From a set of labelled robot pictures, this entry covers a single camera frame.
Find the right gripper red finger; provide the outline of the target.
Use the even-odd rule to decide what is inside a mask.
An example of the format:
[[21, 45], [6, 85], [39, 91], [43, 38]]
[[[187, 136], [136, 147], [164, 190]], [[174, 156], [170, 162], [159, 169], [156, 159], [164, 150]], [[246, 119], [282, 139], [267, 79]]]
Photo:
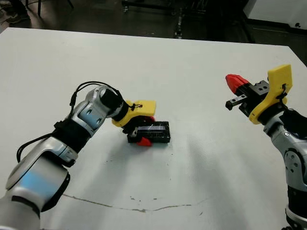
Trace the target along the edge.
[[227, 74], [225, 79], [229, 88], [238, 88], [242, 85], [250, 84], [248, 80], [236, 74]]
[[227, 85], [232, 93], [236, 94], [238, 92], [239, 87], [249, 84], [247, 80], [227, 80]]

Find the right gripper body, yellow mount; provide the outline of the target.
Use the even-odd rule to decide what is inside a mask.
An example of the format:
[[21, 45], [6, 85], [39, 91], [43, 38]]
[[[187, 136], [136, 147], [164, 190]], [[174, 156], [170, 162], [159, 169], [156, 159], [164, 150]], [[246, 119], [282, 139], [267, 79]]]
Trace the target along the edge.
[[228, 110], [239, 110], [255, 125], [265, 125], [278, 113], [286, 110], [287, 94], [293, 85], [290, 64], [268, 71], [267, 80], [239, 87], [236, 97], [225, 103]]

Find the left gripper body, yellow mount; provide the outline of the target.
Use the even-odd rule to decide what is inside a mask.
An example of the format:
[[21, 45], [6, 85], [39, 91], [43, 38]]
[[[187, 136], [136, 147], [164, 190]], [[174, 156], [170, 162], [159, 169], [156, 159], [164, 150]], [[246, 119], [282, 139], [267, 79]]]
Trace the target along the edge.
[[122, 128], [124, 134], [131, 134], [137, 127], [152, 123], [150, 117], [155, 115], [156, 101], [124, 101], [119, 113], [112, 117], [112, 124]]

